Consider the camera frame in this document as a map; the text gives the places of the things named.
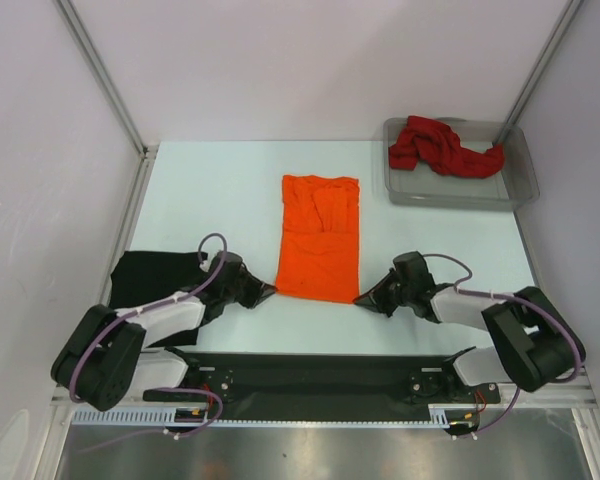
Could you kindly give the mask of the orange t-shirt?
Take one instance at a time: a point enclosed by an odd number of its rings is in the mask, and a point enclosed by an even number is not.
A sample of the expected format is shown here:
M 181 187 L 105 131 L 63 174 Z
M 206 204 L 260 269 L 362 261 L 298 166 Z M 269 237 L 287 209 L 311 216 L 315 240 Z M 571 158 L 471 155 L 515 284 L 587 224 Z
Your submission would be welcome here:
M 285 175 L 282 202 L 278 292 L 351 304 L 359 295 L 359 181 Z

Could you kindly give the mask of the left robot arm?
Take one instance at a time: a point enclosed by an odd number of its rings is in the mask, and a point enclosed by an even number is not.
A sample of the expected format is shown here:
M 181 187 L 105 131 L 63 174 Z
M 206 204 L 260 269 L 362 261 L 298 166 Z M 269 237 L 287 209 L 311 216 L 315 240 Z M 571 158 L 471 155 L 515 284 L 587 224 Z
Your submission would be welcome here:
M 50 371 L 76 401 L 99 411 L 131 391 L 194 397 L 201 376 L 180 348 L 195 345 L 227 306 L 254 309 L 277 292 L 232 252 L 127 251 L 111 281 L 108 304 L 86 311 Z

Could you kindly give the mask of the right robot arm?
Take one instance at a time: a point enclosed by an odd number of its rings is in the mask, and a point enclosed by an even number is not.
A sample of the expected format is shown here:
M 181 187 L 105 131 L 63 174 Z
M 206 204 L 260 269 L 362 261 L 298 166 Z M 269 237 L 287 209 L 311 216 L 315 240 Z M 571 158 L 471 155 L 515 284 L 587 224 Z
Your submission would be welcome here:
M 354 304 L 386 317 L 409 308 L 431 323 L 487 332 L 490 347 L 456 354 L 453 369 L 441 376 L 449 399 L 464 401 L 477 385 L 490 382 L 509 381 L 533 393 L 577 376 L 586 360 L 584 344 L 540 288 L 514 293 L 469 290 L 461 285 L 473 277 L 470 269 L 453 283 L 438 283 L 428 268 L 430 257 L 417 251 L 395 257 L 389 272 Z

